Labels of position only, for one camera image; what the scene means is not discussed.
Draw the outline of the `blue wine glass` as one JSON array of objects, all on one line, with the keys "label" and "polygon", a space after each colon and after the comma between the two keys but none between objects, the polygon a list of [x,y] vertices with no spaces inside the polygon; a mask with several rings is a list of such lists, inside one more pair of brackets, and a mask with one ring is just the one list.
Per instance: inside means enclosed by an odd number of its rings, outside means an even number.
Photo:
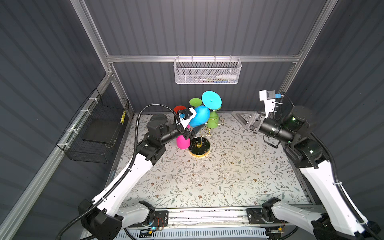
[{"label": "blue wine glass", "polygon": [[216,110],[219,107],[222,107],[222,99],[216,92],[206,91],[202,94],[200,98],[203,101],[203,104],[197,108],[194,108],[197,112],[197,115],[189,123],[192,128],[204,125],[210,117],[210,111]]}]

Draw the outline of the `white marker in basket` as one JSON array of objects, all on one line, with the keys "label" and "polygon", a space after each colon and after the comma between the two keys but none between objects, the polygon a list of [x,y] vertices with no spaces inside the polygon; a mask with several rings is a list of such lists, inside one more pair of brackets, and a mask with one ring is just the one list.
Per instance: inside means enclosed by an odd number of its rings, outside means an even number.
[{"label": "white marker in basket", "polygon": [[216,79],[220,81],[236,81],[238,77],[237,75],[217,75]]}]

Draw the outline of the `green wine glass back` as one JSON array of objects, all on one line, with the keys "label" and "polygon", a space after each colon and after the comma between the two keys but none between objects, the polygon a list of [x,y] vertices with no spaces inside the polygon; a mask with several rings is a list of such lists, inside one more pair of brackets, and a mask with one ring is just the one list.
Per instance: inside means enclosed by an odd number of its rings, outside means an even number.
[{"label": "green wine glass back", "polygon": [[200,98],[192,98],[190,99],[189,104],[192,107],[197,108],[203,104],[203,101]]}]

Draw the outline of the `green wine glass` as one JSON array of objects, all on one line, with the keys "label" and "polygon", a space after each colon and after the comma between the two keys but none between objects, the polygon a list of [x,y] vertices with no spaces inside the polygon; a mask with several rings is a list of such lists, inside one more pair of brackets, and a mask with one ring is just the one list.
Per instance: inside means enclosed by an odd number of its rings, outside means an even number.
[{"label": "green wine glass", "polygon": [[209,117],[209,120],[206,122],[206,127],[209,128],[209,129],[215,129],[217,128],[220,124],[219,124],[219,121],[220,121],[220,117],[217,113],[217,111],[219,111],[221,109],[221,107],[219,107],[218,109],[216,110],[211,110],[210,111],[210,117]]},{"label": "green wine glass", "polygon": [[203,101],[200,98],[192,98],[190,99],[189,104],[192,107],[197,108],[203,104]]}]

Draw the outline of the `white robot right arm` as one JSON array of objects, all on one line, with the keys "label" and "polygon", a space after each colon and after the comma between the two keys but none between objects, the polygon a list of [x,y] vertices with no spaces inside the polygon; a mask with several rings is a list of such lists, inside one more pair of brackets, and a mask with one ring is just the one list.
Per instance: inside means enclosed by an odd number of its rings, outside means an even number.
[{"label": "white robot right arm", "polygon": [[273,197],[262,205],[264,222],[285,221],[318,240],[380,239],[379,225],[368,221],[358,210],[338,178],[332,154],[312,132],[316,118],[310,109],[294,106],[281,121],[260,112],[252,112],[249,118],[236,111],[232,115],[246,130],[282,144],[286,156],[307,179],[326,210],[322,214],[306,211]]}]

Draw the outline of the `green wine glass right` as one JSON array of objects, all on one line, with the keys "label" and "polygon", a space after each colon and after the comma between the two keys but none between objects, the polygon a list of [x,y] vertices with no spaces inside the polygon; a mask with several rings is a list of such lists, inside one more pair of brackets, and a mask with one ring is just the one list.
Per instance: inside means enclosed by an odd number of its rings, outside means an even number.
[{"label": "green wine glass right", "polygon": [[215,129],[217,128],[220,124],[219,124],[219,121],[220,121],[220,117],[217,113],[217,111],[219,111],[221,109],[221,107],[219,107],[218,109],[216,110],[211,110],[210,111],[210,117],[209,117],[209,120],[206,122],[206,127],[209,128],[209,129]]}]

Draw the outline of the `yellow item in black basket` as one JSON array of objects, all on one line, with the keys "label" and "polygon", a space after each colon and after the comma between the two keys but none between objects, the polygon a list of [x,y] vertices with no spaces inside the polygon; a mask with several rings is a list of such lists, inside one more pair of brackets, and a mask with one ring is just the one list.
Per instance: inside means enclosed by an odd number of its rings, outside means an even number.
[{"label": "yellow item in black basket", "polygon": [[124,121],[125,121],[125,117],[126,117],[126,110],[123,110],[123,113],[122,113],[122,116],[121,116],[121,120],[120,120],[120,124],[124,124]]}]

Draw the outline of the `gold wine glass rack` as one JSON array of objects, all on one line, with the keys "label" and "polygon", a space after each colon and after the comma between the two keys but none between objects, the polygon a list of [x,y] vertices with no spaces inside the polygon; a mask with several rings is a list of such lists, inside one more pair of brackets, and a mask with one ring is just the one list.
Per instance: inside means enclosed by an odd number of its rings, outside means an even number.
[{"label": "gold wine glass rack", "polygon": [[212,144],[208,140],[208,137],[212,136],[212,130],[213,129],[207,128],[206,124],[199,126],[198,134],[192,138],[190,147],[188,148],[192,157],[204,158],[210,153]]}]

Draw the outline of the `pink wine glass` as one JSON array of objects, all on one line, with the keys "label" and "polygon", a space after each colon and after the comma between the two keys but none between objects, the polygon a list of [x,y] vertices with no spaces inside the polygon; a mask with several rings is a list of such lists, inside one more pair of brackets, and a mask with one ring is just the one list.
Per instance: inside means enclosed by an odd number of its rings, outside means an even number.
[{"label": "pink wine glass", "polygon": [[190,147],[191,140],[189,138],[185,138],[183,134],[181,134],[177,138],[177,147],[182,150],[186,150]]}]

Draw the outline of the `red wine glass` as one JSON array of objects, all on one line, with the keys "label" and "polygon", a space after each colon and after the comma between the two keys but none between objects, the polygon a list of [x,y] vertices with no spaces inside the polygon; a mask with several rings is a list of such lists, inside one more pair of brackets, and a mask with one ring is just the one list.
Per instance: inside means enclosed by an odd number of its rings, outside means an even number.
[{"label": "red wine glass", "polygon": [[177,113],[178,111],[181,111],[181,110],[184,110],[184,109],[186,109],[185,106],[176,106],[176,107],[174,107],[174,112]]}]

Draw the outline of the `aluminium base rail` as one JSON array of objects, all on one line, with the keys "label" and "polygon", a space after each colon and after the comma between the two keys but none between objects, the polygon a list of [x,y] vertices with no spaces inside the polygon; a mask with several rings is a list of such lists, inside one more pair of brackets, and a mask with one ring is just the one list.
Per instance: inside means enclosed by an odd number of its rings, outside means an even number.
[{"label": "aluminium base rail", "polygon": [[117,240],[277,240],[295,228],[266,223],[260,206],[157,209],[154,220],[123,227]]}]

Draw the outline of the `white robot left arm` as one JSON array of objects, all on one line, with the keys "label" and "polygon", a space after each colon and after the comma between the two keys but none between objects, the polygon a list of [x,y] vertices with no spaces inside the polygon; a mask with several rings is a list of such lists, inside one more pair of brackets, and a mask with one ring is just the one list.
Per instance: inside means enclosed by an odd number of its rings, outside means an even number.
[{"label": "white robot left arm", "polygon": [[167,143],[180,136],[188,139],[194,135],[190,127],[196,115],[196,111],[189,108],[178,111],[173,123],[169,123],[164,114],[151,117],[144,139],[134,142],[131,161],[101,193],[79,205],[81,224],[91,233],[91,239],[112,240],[124,228],[135,224],[148,226],[153,222],[155,208],[145,201],[124,209],[120,206],[137,182],[165,153]]}]

